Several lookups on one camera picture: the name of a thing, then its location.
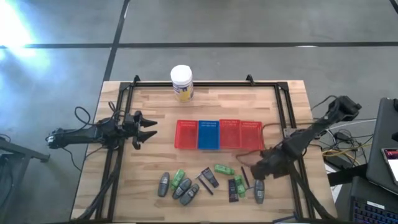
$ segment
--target black metal frame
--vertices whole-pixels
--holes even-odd
[[[121,103],[123,100],[124,92],[126,90],[128,90],[127,102],[126,102],[126,108],[125,108],[125,111],[127,112],[127,111],[130,111],[130,109],[131,109],[132,94],[133,94],[135,87],[141,87],[141,88],[142,87],[172,87],[172,82],[139,82],[139,81],[140,81],[140,78],[138,76],[136,76],[132,83],[130,83],[130,82],[121,82],[120,83],[118,101],[116,103],[116,110],[122,109]],[[248,75],[246,77],[246,81],[242,81],[242,82],[193,82],[193,84],[195,87],[201,87],[201,86],[273,87],[275,90],[275,97],[276,97],[276,102],[277,102],[277,107],[278,107],[278,112],[279,112],[280,127],[282,129],[282,133],[284,132],[284,129],[287,128],[287,123],[286,123],[286,119],[285,119],[285,115],[284,115],[284,107],[282,104],[282,98],[281,98],[281,94],[280,94],[280,91],[283,91],[284,95],[285,95],[286,103],[287,103],[287,111],[289,114],[291,127],[296,128],[295,116],[294,116],[292,101],[290,99],[289,86],[288,86],[287,82],[255,82],[253,80],[252,76]],[[102,218],[102,216],[103,216],[103,198],[102,198],[97,207],[95,219],[93,219],[93,220],[71,220],[70,223],[98,223],[98,222],[112,222],[113,221],[114,206],[116,203],[116,194],[118,191],[118,183],[119,183],[119,176],[120,176],[120,171],[121,171],[121,162],[122,162],[122,158],[123,158],[123,152],[124,152],[124,140],[120,141],[119,148],[117,150],[117,157],[116,157],[116,163],[115,163],[115,169],[117,169],[116,178],[112,184],[108,213],[106,215],[106,218]],[[111,161],[113,158],[113,154],[114,154],[113,151],[109,150],[106,155],[101,186],[103,186],[104,183],[109,178],[109,172],[111,169]],[[299,160],[298,164],[299,164],[300,174],[301,174],[303,180],[305,181],[305,183],[307,184],[308,179],[307,179],[307,173],[305,170],[303,159]],[[296,181],[294,181],[294,179],[292,177],[290,177],[290,181],[292,184],[293,198],[294,198],[294,204],[295,204],[295,213],[297,214],[298,218],[303,218],[302,204],[301,204],[301,200],[300,200],[300,194],[299,194],[299,190],[297,187],[297,183],[296,183]],[[308,208],[308,216],[310,218],[315,218],[315,215],[313,213],[313,206],[309,201],[307,201],[307,208]]]
[[[16,193],[19,190],[19,187],[21,186],[22,180],[25,176],[25,172],[27,169],[27,166],[29,165],[30,159],[35,158],[39,159],[41,162],[47,162],[50,159],[49,154],[43,154],[31,149],[28,149],[26,147],[19,146],[17,144],[7,142],[6,140],[0,139],[0,150],[9,152],[4,153],[6,156],[13,156],[17,157],[18,160],[20,160],[20,163],[16,167],[12,167],[13,169],[13,183],[12,187],[9,192],[8,198],[6,198],[5,203],[3,207],[0,210],[0,223],[4,222],[7,213],[9,212],[9,207],[11,206],[11,203],[14,201],[16,197]]]
[[[341,170],[338,172],[332,172],[328,174],[328,179],[330,187],[339,184],[347,184],[353,181],[354,177],[360,177],[367,180],[366,171],[368,169],[368,164],[362,164],[353,168]]]

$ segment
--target wooden table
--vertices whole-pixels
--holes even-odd
[[[311,122],[312,114],[304,82],[297,80],[288,83],[297,124]],[[112,114],[108,101],[116,104],[119,84],[120,82],[104,83],[96,120]],[[173,89],[167,87],[135,88],[133,96],[131,113],[141,110],[145,118],[158,121],[157,125],[142,130],[158,130],[158,133],[142,144],[141,150],[134,150],[131,139],[126,141],[114,222],[270,222],[292,215],[294,200],[289,177],[269,177],[265,180],[265,200],[262,205],[255,203],[251,189],[246,192],[245,198],[239,198],[239,202],[229,203],[227,180],[231,177],[218,173],[215,173],[215,177],[220,186],[213,189],[208,184],[213,189],[213,196],[197,180],[193,181],[201,189],[186,207],[181,206],[178,200],[173,200],[170,191],[165,198],[157,196],[159,179],[165,171],[173,176],[177,169],[183,169],[186,177],[193,180],[204,168],[210,167],[213,170],[215,164],[224,164],[241,174],[241,164],[234,155],[242,151],[175,149],[176,120],[241,119],[262,121],[263,124],[278,123],[279,115],[272,88],[195,87],[194,99],[188,103],[176,101]],[[284,111],[287,111],[285,102],[283,103]],[[264,139],[267,147],[276,145],[282,139],[280,126],[266,127]],[[100,146],[90,145],[87,153],[98,147]],[[92,154],[85,161],[72,218],[79,216],[98,193],[105,157],[106,151],[103,150]],[[336,216],[321,152],[316,147],[308,148],[304,161],[311,190],[321,204]],[[246,172],[252,184],[248,168]],[[300,193],[304,214],[307,214],[305,199],[303,193]],[[107,204],[105,201],[104,209],[108,209]]]

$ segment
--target concrete floor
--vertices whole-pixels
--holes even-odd
[[[112,43],[122,4],[0,1],[0,44]],[[397,20],[388,0],[132,0],[120,42],[398,41]],[[51,154],[49,163],[31,162],[8,223],[68,220],[80,174],[44,137],[57,127],[80,127],[75,106],[95,113],[109,52],[0,49],[0,133]],[[180,63],[192,67],[196,80],[242,80],[249,73],[257,80],[302,79],[311,105],[348,95],[363,106],[359,118],[374,118],[380,98],[398,95],[397,58],[397,47],[119,49],[110,80],[168,80]],[[370,134],[374,123],[349,129]],[[68,148],[81,166],[86,146]]]

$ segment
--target metal stand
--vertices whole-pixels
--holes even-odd
[[[14,201],[16,192],[22,183],[30,159],[36,158],[42,162],[47,162],[50,158],[50,155],[42,154],[31,149],[18,146],[3,139],[0,139],[0,149],[10,152],[10,154],[7,154],[6,156],[9,157],[9,162],[12,164],[12,166],[10,165],[10,169],[12,168],[11,175],[13,178],[9,196],[6,198],[4,206],[0,211],[0,223],[4,223],[7,211],[11,205],[11,202]]]
[[[217,87],[252,86],[253,88],[272,87],[275,90],[275,97],[276,97],[276,102],[277,102],[277,107],[278,107],[278,112],[279,112],[279,119],[280,119],[280,126],[282,129],[282,132],[284,129],[287,128],[286,120],[285,120],[285,116],[284,116],[284,107],[282,105],[282,98],[280,96],[280,91],[283,91],[284,95],[285,95],[286,103],[287,103],[287,110],[289,113],[291,128],[296,128],[293,106],[292,106],[292,101],[290,99],[289,86],[288,86],[287,82],[255,82],[253,80],[252,76],[248,75],[246,78],[246,81],[242,81],[242,82],[193,82],[193,85],[195,87],[209,87],[209,86],[217,86]],[[133,82],[120,83],[118,101],[116,103],[116,110],[122,109],[121,103],[122,103],[122,100],[124,97],[124,92],[127,90],[128,90],[127,101],[126,101],[126,107],[124,108],[124,110],[130,111],[131,104],[132,104],[132,94],[133,94],[135,87],[140,87],[140,88],[169,87],[169,88],[172,88],[172,86],[173,86],[172,82],[140,82],[140,78],[138,76],[135,76]],[[119,117],[119,115],[117,115],[115,120],[119,121],[119,119],[120,119],[120,117]],[[96,213],[95,213],[94,219],[71,220],[71,221],[69,221],[69,223],[109,223],[109,222],[113,221],[114,208],[115,208],[115,203],[116,203],[116,194],[118,191],[119,176],[120,176],[120,171],[121,171],[121,162],[122,162],[123,151],[124,151],[124,142],[125,142],[125,140],[120,141],[119,147],[117,149],[116,162],[114,165],[114,169],[112,171],[112,174],[114,174],[113,180],[112,180],[113,184],[112,184],[111,195],[110,195],[108,212],[106,214],[106,218],[103,218],[104,199],[102,197],[100,199],[98,206],[96,207]],[[107,183],[107,181],[109,182],[109,172],[111,170],[111,161],[112,161],[113,154],[114,154],[113,151],[109,150],[106,155],[103,179],[101,181],[101,187],[103,187]],[[301,175],[303,181],[305,183],[308,183],[307,173],[306,173],[305,166],[304,166],[304,161],[301,159],[298,161],[298,163],[299,163],[299,168],[300,168],[300,170],[299,170],[300,175]],[[302,205],[301,205],[301,201],[300,201],[300,195],[299,195],[297,183],[292,177],[290,178],[290,180],[291,180],[291,184],[292,184],[295,212],[296,212],[298,218],[303,218]],[[308,212],[309,217],[313,218],[312,212],[311,212],[311,211],[313,211],[313,206],[308,201],[307,201],[307,208],[309,211]]]

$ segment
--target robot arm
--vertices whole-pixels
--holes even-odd
[[[62,129],[51,132],[47,138],[49,148],[58,149],[69,144],[101,143],[110,149],[118,145],[119,139],[133,137],[132,144],[135,149],[140,149],[140,142],[145,142],[157,131],[140,131],[140,127],[149,127],[157,124],[142,117],[141,111],[134,115],[126,114],[122,125],[118,125],[114,117],[105,118],[86,129]]]
[[[328,129],[332,124],[340,121],[352,121],[357,117],[361,105],[353,102],[348,96],[340,96],[329,104],[329,110],[318,121],[309,128],[298,130],[284,139],[274,148],[262,151],[263,157],[256,165],[251,167],[253,177],[264,180],[265,176],[273,174],[274,178],[289,174],[288,164],[302,157],[304,149],[321,132]]]

